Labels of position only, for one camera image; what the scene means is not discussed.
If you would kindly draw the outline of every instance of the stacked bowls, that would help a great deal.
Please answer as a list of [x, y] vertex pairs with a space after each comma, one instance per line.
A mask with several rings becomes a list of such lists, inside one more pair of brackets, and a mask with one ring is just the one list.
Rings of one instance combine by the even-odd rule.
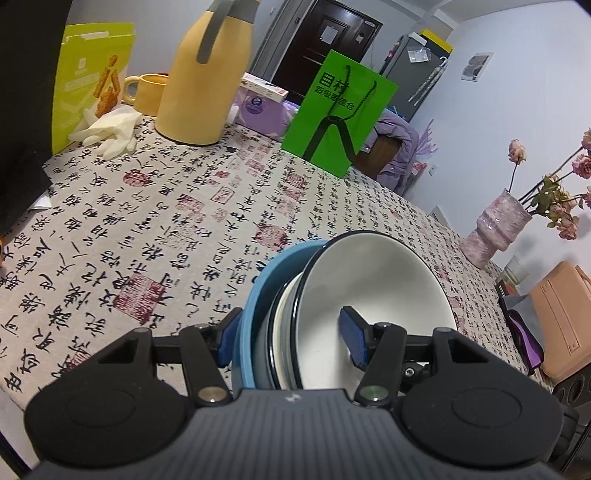
[[344, 388], [352, 396], [363, 372], [340, 337], [346, 305], [409, 335], [456, 329], [437, 278], [402, 242], [370, 231], [303, 242], [277, 255], [254, 284], [235, 343], [234, 390]]

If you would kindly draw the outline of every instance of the speaker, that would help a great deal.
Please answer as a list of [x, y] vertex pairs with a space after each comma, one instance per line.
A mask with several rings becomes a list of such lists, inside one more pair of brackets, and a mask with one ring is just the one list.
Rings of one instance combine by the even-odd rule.
[[553, 395], [564, 405], [573, 407], [587, 423], [591, 419], [591, 364], [562, 380]]

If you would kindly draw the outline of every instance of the purple jacket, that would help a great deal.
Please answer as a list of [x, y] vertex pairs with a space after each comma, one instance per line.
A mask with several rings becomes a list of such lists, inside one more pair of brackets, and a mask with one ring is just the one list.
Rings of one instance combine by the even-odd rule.
[[419, 134], [408, 122], [386, 109], [365, 140], [362, 149], [371, 150], [378, 135], [387, 135], [402, 141], [398, 153], [378, 174], [378, 182], [381, 185], [402, 196], [417, 156]]

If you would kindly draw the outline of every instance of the flower vase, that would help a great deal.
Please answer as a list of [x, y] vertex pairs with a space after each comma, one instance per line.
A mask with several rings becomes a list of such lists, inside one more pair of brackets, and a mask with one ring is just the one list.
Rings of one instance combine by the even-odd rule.
[[476, 229], [460, 243], [460, 250], [472, 265], [484, 268], [497, 250], [507, 250], [531, 218], [519, 200], [504, 190], [478, 217]]

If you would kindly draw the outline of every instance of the tablecloth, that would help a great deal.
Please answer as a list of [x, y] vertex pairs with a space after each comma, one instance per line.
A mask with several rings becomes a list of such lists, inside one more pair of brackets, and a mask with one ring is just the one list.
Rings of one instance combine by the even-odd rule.
[[[165, 140], [150, 118], [136, 135], [137, 151], [111, 161], [83, 147], [49, 160], [53, 207], [29, 211], [6, 238], [0, 384], [19, 406], [139, 325], [165, 336], [219, 322], [277, 252], [357, 229], [412, 248], [458, 330], [525, 372], [497, 304], [496, 267], [473, 267], [458, 235], [377, 182], [355, 169], [333, 177], [244, 127], [211, 147]], [[179, 368], [158, 374], [183, 390]]]

